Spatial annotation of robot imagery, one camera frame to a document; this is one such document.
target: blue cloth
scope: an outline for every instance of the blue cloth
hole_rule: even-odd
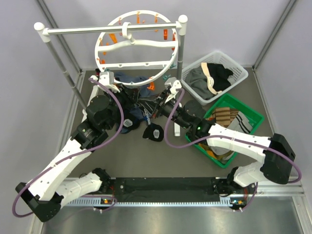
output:
[[[138,77],[132,77],[132,76],[128,76],[126,74],[124,74],[123,72],[116,72],[114,73],[115,78],[121,82],[125,82],[125,83],[130,83],[131,81],[133,83],[138,83],[138,82],[142,82],[145,81],[147,79],[149,79],[148,77],[144,77],[144,76],[138,76]],[[140,86],[140,95],[141,97],[148,97],[153,95],[153,92],[149,89],[147,89],[147,87],[149,87],[149,84],[146,85],[142,85]]]

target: beige strap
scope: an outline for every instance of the beige strap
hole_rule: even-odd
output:
[[[217,95],[219,93],[221,93],[222,91],[216,91],[213,86],[214,86],[214,83],[215,83],[215,80],[210,76],[210,73],[209,73],[209,69],[208,69],[208,65],[206,62],[202,62],[201,63],[201,69],[203,70],[203,73],[204,75],[207,77],[207,86],[208,86],[208,89],[209,91],[214,94],[214,95]]]

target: gray floor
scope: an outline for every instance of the gray floor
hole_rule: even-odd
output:
[[[243,213],[223,207],[65,207],[44,224],[42,234],[302,234],[291,197],[257,197]]]
[[[253,72],[250,68],[247,71],[249,72],[249,77],[229,93],[265,116],[265,121],[257,129],[255,135],[271,136],[272,131]],[[143,75],[150,77],[156,74],[156,71],[127,70],[124,73],[131,76]],[[88,100],[92,90],[92,84],[87,80],[90,75],[90,72],[86,74],[82,89],[85,100]],[[164,89],[162,79],[157,80],[156,88],[159,92]],[[193,99],[193,97],[186,93],[182,104],[190,99]],[[208,110],[213,103],[205,106],[204,109]],[[73,129],[81,122],[81,119],[82,113],[79,106]],[[155,120],[155,123],[164,127],[166,120],[166,117],[160,117]],[[111,144],[97,150],[86,158],[73,170],[70,176],[77,177],[82,173],[92,171],[96,167],[106,169],[112,177],[226,176],[233,167],[248,165],[252,162],[252,159],[244,155],[237,155],[227,169],[222,169],[193,146],[184,149],[175,149],[169,147],[164,141],[153,142],[143,139],[142,135],[145,128],[146,125],[142,123],[138,129],[125,135],[120,134]],[[171,124],[169,133],[169,140],[172,143],[176,145],[187,143],[184,135],[180,137],[174,136],[173,124]]]

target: gray wall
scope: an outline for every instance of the gray wall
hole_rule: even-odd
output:
[[[300,0],[258,69],[276,131],[296,153],[312,204],[312,1]]]
[[[0,232],[26,233],[30,218],[15,218],[15,187],[36,176],[54,157],[71,89],[34,30],[43,21],[33,0],[0,8]],[[18,212],[29,212],[23,201]]]
[[[213,50],[221,50],[243,65],[253,65],[287,0],[46,0],[59,27],[104,26],[121,14],[135,10],[152,10],[177,20],[189,18],[185,39],[184,65]],[[145,17],[154,22],[154,17]],[[94,46],[98,33],[67,35],[66,39],[82,68],[94,68]],[[162,32],[142,35],[163,40]],[[106,55],[106,63],[168,60],[158,50],[118,50]]]

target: white pipe joint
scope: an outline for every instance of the white pipe joint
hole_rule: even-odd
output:
[[[122,30],[121,30],[122,36],[123,38],[130,40],[131,44],[134,44],[136,40],[133,38],[132,33],[128,32],[128,25],[130,25],[129,22],[123,23]]]
[[[179,35],[184,36],[186,34],[186,24],[187,24],[187,16],[181,15],[178,18],[178,22],[181,25],[181,28],[179,29]]]
[[[44,31],[46,31],[46,28],[44,27],[43,23],[40,22],[35,23],[34,29],[38,32],[39,36],[41,37],[44,43],[48,43],[51,41],[50,36],[44,33]]]

